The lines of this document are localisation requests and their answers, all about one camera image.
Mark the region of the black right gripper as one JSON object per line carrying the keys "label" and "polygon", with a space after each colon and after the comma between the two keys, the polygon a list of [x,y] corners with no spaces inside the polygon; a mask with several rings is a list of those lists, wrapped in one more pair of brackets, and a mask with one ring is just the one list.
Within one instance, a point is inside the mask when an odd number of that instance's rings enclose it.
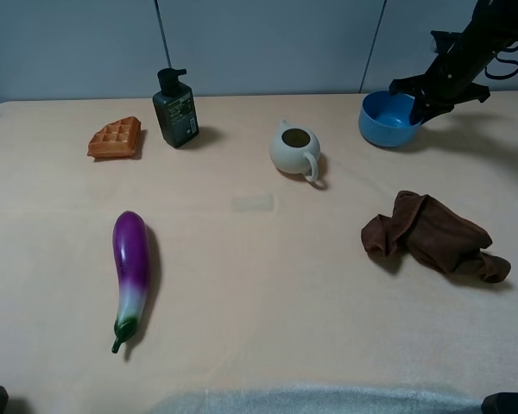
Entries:
{"label": "black right gripper", "polygon": [[446,53],[439,53],[424,74],[394,79],[391,94],[414,98],[409,115],[411,125],[425,124],[454,110],[454,105],[490,97],[488,86],[474,82],[490,63],[490,49],[456,41]]}

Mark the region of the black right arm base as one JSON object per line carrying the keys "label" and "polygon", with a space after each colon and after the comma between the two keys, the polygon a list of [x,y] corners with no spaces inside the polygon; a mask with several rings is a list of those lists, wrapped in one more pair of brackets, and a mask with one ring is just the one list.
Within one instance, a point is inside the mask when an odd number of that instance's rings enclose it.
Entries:
{"label": "black right arm base", "polygon": [[483,414],[518,414],[518,392],[499,392],[483,400]]}

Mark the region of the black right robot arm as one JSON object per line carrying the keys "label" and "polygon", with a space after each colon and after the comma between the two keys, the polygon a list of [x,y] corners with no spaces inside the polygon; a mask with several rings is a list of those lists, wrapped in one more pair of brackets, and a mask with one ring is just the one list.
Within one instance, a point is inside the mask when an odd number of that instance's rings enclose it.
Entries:
{"label": "black right robot arm", "polygon": [[490,88],[474,79],[499,53],[518,50],[518,1],[478,1],[463,32],[433,31],[437,56],[425,73],[395,79],[389,93],[414,98],[412,124],[451,112],[458,104],[484,102]]}

